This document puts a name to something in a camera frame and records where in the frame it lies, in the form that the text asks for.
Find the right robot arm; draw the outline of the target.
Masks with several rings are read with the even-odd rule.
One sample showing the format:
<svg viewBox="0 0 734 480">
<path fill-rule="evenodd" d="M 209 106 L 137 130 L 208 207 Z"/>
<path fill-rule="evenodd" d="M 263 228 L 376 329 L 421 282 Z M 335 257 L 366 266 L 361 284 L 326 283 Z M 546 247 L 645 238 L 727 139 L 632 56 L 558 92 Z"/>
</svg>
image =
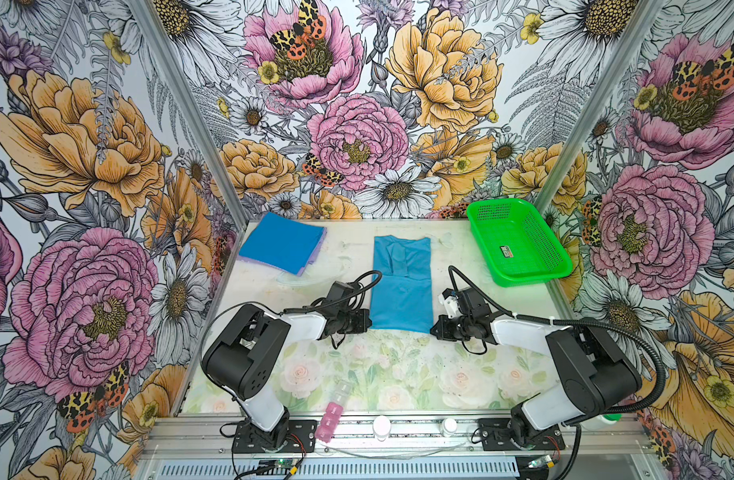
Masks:
<svg viewBox="0 0 734 480">
<path fill-rule="evenodd" d="M 604 414 L 642 387 L 638 369 L 608 329 L 497 312 L 472 288 L 446 289 L 444 309 L 430 333 L 443 341 L 481 340 L 485 346 L 526 349 L 551 359 L 558 384 L 511 409 L 508 438 L 527 448 L 561 423 Z"/>
</svg>

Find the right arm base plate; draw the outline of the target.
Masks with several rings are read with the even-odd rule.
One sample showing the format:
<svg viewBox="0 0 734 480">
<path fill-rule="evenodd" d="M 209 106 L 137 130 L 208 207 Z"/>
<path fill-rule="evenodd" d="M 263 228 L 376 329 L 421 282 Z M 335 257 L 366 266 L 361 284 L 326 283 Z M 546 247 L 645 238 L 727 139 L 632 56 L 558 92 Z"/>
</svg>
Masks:
<svg viewBox="0 0 734 480">
<path fill-rule="evenodd" d="M 536 430 L 519 419 L 480 418 L 475 437 L 485 451 L 556 451 L 566 447 L 561 431 Z"/>
</svg>

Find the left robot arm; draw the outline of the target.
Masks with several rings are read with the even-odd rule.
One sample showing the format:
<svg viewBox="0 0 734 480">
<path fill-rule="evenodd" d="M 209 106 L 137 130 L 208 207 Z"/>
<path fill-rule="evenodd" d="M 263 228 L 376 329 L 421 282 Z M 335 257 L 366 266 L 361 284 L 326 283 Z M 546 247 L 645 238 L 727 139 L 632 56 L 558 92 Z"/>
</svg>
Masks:
<svg viewBox="0 0 734 480">
<path fill-rule="evenodd" d="M 279 451 L 303 435 L 290 424 L 288 408 L 278 399 L 270 377 L 288 347 L 366 332 L 371 326 L 364 307 L 376 285 L 336 281 L 312 304 L 274 312 L 257 301 L 231 307 L 228 323 L 201 354 L 206 378 L 236 401 L 245 419 L 232 445 L 234 453 Z"/>
</svg>

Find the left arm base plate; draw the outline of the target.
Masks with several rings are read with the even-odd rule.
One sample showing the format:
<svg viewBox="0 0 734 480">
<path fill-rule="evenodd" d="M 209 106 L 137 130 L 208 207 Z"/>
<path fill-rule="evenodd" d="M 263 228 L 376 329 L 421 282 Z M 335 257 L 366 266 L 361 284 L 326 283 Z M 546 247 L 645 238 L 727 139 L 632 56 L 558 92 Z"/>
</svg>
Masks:
<svg viewBox="0 0 734 480">
<path fill-rule="evenodd" d="M 231 434 L 234 454 L 313 453 L 316 444 L 315 420 L 288 420 L 270 432 L 253 424 L 242 424 Z"/>
</svg>

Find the green plastic basket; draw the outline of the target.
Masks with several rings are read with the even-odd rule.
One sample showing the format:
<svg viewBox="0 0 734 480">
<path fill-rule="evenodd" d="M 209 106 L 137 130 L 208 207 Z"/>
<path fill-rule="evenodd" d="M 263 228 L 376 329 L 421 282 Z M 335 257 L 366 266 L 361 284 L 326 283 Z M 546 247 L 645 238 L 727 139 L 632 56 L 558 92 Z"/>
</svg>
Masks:
<svg viewBox="0 0 734 480">
<path fill-rule="evenodd" d="M 540 284 L 572 273 L 569 254 L 531 203 L 515 198 L 477 201 L 468 205 L 466 215 L 497 285 Z"/>
</svg>

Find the light blue t shirt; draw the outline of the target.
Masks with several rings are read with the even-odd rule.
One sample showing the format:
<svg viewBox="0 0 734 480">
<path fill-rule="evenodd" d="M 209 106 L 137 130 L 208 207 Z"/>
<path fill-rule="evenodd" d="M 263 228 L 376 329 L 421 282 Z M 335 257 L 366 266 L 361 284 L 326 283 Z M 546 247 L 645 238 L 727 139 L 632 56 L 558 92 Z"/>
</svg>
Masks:
<svg viewBox="0 0 734 480">
<path fill-rule="evenodd" d="M 428 334 L 434 323 L 430 239 L 376 237 L 373 269 L 382 278 L 371 291 L 372 327 Z"/>
</svg>

